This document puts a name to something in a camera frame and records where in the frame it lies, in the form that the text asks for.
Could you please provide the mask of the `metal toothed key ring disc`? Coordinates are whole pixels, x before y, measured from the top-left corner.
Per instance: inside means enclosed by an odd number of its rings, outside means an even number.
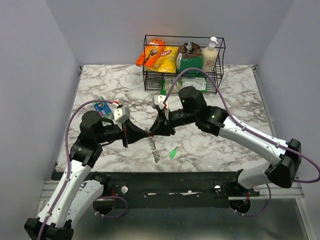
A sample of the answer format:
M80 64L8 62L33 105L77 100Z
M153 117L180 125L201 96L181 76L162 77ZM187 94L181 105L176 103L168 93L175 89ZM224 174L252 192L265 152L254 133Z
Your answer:
M154 139L154 136L151 134L150 130L147 127L145 127L144 130L148 133L147 139L148 139L149 147L152 152L154 162L157 164L160 161L161 156L159 151L156 148L156 141Z

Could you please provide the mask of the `key with green tag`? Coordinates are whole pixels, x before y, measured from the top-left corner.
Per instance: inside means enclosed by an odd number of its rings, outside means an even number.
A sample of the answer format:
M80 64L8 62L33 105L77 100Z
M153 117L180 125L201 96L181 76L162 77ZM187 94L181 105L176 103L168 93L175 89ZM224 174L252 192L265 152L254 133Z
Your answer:
M177 152L180 151L182 144L179 144L178 146L176 146L169 154L169 157L171 159L173 159L175 157L175 155L177 154Z

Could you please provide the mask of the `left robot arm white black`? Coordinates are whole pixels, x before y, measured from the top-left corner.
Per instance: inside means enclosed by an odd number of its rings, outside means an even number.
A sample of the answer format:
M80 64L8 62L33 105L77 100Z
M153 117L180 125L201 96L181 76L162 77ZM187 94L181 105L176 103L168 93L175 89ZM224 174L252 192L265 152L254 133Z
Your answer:
M32 240L70 240L82 215L99 197L110 194L110 178L97 174L81 184L100 157L102 144L122 140L124 146L148 137L148 133L129 119L114 124L94 110L86 112L80 123L80 134L67 150L67 167L51 198L35 218L28 218L24 229Z

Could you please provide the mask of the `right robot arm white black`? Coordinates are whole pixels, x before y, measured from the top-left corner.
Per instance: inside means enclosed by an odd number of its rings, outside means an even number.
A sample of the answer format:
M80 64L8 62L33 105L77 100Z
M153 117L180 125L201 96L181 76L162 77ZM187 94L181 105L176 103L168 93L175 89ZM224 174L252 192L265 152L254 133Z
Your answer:
M281 188L292 186L301 164L298 140L281 140L245 125L221 107L207 105L202 92L192 86L182 88L178 97L182 108L175 111L170 111L164 95L152 98L152 107L158 112L150 128L152 135L174 135L176 127L194 123L201 131L234 141L264 158L265 164L237 172L230 183L230 191L236 196L269 183Z

